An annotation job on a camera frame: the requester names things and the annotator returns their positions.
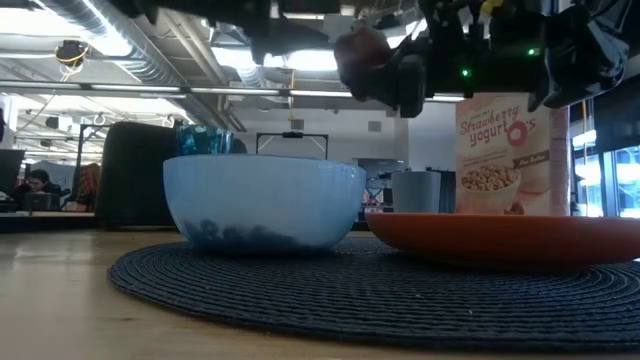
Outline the blue bowl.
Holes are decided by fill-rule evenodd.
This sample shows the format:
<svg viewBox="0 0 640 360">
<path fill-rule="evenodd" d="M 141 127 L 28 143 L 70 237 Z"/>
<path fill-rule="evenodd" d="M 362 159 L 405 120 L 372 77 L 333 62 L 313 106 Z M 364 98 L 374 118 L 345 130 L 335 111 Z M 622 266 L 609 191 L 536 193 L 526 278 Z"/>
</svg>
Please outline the blue bowl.
<svg viewBox="0 0 640 360">
<path fill-rule="evenodd" d="M 324 251 L 358 218 L 366 172 L 353 164 L 272 155 L 189 155 L 163 164 L 179 232 L 217 253 Z"/>
</svg>

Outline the red apple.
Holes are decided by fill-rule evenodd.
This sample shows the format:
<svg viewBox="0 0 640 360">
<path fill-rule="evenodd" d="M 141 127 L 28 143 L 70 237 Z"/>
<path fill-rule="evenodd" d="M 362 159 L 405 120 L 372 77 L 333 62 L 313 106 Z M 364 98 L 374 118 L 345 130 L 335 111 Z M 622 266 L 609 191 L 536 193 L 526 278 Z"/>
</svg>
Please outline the red apple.
<svg viewBox="0 0 640 360">
<path fill-rule="evenodd" d="M 333 54 L 341 83 L 357 101 L 364 102 L 371 99 L 365 84 L 369 73 L 386 65 L 394 51 L 383 32 L 361 26 L 341 35 Z"/>
</svg>

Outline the black monitor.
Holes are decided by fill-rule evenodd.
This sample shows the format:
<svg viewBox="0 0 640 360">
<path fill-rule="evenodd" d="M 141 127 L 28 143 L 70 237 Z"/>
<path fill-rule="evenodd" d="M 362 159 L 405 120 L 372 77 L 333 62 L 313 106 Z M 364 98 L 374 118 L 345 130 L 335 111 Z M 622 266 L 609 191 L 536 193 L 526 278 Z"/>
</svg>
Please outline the black monitor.
<svg viewBox="0 0 640 360">
<path fill-rule="evenodd" d="M 14 190 L 24 156 L 24 150 L 0 149 L 0 192 Z"/>
</svg>

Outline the silver ventilation duct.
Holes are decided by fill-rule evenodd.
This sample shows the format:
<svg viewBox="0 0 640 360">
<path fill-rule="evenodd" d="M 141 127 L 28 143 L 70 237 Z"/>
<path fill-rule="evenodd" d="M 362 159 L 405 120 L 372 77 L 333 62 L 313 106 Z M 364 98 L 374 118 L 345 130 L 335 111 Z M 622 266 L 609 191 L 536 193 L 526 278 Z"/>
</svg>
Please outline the silver ventilation duct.
<svg viewBox="0 0 640 360">
<path fill-rule="evenodd" d="M 122 39 L 130 47 L 127 55 L 134 60 L 126 60 L 120 66 L 143 85 L 189 85 L 143 31 L 107 0 L 38 1 L 46 10 L 73 25 L 78 25 L 94 38 L 106 40 L 108 35 L 117 35 Z M 220 109 L 217 105 L 208 105 L 197 96 L 186 95 L 185 98 L 171 101 L 200 123 L 216 122 L 223 128 L 230 127 L 236 131 L 246 132 L 244 125 L 236 121 L 233 114 Z"/>
</svg>

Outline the strawberry yogurt cereal box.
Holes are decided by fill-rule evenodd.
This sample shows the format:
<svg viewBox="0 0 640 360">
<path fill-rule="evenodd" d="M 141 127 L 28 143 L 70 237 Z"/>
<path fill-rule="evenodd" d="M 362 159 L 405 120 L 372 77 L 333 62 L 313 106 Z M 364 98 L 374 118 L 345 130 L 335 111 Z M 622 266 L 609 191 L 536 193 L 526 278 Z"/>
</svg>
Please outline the strawberry yogurt cereal box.
<svg viewBox="0 0 640 360">
<path fill-rule="evenodd" d="M 528 110 L 526 94 L 456 105 L 456 211 L 570 214 L 569 110 Z"/>
</svg>

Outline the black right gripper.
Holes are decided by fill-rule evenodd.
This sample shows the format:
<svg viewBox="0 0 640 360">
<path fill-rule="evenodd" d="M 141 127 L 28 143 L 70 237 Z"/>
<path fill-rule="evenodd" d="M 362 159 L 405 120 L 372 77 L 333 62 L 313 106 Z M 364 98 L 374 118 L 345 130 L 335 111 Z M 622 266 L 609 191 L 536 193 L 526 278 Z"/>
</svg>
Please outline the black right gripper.
<svg viewBox="0 0 640 360">
<path fill-rule="evenodd" d="M 425 96 L 458 93 L 545 95 L 547 14 L 537 0 L 418 0 L 428 33 L 417 55 L 398 67 L 402 118 L 415 118 Z"/>
</svg>

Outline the black table frame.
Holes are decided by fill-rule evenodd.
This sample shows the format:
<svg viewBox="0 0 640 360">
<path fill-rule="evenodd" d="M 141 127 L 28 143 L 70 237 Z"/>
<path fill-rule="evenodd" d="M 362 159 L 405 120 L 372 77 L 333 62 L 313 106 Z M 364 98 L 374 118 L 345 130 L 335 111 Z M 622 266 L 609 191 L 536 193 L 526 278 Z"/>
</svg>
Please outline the black table frame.
<svg viewBox="0 0 640 360">
<path fill-rule="evenodd" d="M 176 231 L 174 225 L 110 223 L 92 213 L 0 213 L 0 234 L 100 229 L 106 231 Z"/>
</svg>

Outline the teal faceted glass cup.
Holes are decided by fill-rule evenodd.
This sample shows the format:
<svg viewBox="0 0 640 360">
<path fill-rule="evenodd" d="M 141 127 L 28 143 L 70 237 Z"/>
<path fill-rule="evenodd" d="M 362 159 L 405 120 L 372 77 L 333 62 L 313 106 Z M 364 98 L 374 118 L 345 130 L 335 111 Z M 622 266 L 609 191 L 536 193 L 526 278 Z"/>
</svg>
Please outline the teal faceted glass cup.
<svg viewBox="0 0 640 360">
<path fill-rule="evenodd" d="M 234 141 L 232 131 L 208 125 L 181 125 L 175 134 L 179 156 L 227 154 Z"/>
</svg>

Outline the person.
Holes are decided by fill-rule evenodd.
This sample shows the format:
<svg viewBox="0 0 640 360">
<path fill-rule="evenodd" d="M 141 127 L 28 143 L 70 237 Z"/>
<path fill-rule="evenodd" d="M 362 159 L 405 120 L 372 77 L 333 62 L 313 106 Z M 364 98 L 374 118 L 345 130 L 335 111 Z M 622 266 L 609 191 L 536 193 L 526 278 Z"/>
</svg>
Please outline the person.
<svg viewBox="0 0 640 360">
<path fill-rule="evenodd" d="M 29 172 L 26 181 L 16 187 L 11 195 L 20 210 L 27 209 L 28 194 L 52 194 L 61 198 L 63 191 L 59 185 L 50 181 L 50 176 L 45 170 L 36 169 Z"/>
</svg>

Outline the light blue plastic cup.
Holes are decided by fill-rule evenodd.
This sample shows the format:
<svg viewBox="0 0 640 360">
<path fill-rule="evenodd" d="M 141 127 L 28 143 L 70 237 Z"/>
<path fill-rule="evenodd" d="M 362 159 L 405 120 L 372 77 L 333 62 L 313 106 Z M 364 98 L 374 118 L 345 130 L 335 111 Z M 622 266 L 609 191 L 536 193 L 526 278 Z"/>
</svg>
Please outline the light blue plastic cup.
<svg viewBox="0 0 640 360">
<path fill-rule="evenodd" d="M 391 182 L 396 213 L 439 212 L 441 175 L 438 172 L 396 172 Z"/>
</svg>

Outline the orange plate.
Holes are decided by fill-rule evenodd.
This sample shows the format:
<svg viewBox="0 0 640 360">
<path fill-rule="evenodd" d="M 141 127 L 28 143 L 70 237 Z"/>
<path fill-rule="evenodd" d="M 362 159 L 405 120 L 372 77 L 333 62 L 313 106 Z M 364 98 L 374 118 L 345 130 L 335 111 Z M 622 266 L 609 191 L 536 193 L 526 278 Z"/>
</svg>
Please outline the orange plate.
<svg viewBox="0 0 640 360">
<path fill-rule="evenodd" d="M 618 217 L 371 213 L 386 245 L 434 262 L 580 269 L 640 258 L 640 220 Z"/>
</svg>

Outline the round dark woven placemat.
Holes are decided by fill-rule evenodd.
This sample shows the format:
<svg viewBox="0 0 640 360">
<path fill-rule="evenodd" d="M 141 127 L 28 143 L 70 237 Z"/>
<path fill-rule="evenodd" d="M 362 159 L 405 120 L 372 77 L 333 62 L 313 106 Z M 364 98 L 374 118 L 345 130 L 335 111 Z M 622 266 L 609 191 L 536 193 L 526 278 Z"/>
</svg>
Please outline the round dark woven placemat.
<svg viewBox="0 0 640 360">
<path fill-rule="evenodd" d="M 141 248 L 112 284 L 209 321 L 429 350 L 640 353 L 640 263 L 558 274 L 430 264 L 376 240 L 310 257 L 224 257 L 185 242 Z"/>
</svg>

